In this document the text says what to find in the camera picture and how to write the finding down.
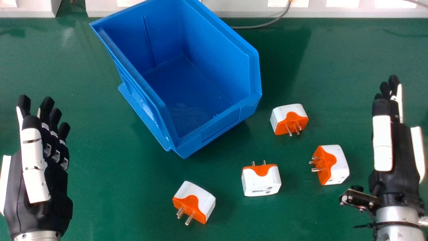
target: wire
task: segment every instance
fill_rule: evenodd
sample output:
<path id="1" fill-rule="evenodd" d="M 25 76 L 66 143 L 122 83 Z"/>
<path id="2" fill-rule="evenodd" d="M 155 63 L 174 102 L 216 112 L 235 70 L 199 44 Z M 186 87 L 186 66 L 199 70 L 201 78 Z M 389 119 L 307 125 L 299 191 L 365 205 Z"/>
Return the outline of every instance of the wire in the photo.
<path id="1" fill-rule="evenodd" d="M 258 25 L 252 25 L 252 26 L 231 26 L 231 28 L 233 28 L 233 29 L 253 29 L 253 28 L 265 27 L 265 26 L 271 25 L 273 23 L 276 23 L 278 20 L 280 20 L 282 17 L 284 17 L 285 14 L 287 14 L 288 10 L 290 9 L 291 1 L 292 0 L 288 1 L 287 6 L 285 7 L 285 11 L 279 17 L 277 17 L 276 19 L 274 19 L 272 21 L 269 21 L 269 22 L 264 23 L 264 24 L 258 24 Z"/>
<path id="2" fill-rule="evenodd" d="M 428 8 L 427 4 L 421 3 L 421 2 L 418 2 L 418 1 L 415 1 L 415 0 L 404 0 L 404 1 L 407 1 L 407 2 L 410 2 L 410 3 L 414 3 L 414 4 L 419 5 L 419 6 L 423 6 L 424 8 Z"/>

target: robotic arm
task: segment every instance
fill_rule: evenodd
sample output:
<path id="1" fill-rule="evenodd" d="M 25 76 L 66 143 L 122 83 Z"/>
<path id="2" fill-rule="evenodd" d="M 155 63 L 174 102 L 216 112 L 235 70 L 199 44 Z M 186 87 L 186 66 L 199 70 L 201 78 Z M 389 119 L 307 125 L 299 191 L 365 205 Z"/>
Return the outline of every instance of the robotic arm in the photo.
<path id="1" fill-rule="evenodd" d="M 21 95 L 16 106 L 21 149 L 3 156 L 0 173 L 0 212 L 10 238 L 59 241 L 70 223 L 73 202 L 67 196 L 69 162 L 67 123 L 58 130 L 61 111 L 46 97 L 37 116 L 30 99 Z"/>
<path id="2" fill-rule="evenodd" d="M 425 156 L 420 127 L 404 124 L 402 85 L 397 76 L 380 85 L 373 107 L 374 170 L 369 191 L 351 186 L 339 197 L 341 206 L 368 211 L 375 241 L 424 241 L 424 203 L 419 184 L 425 176 Z"/>

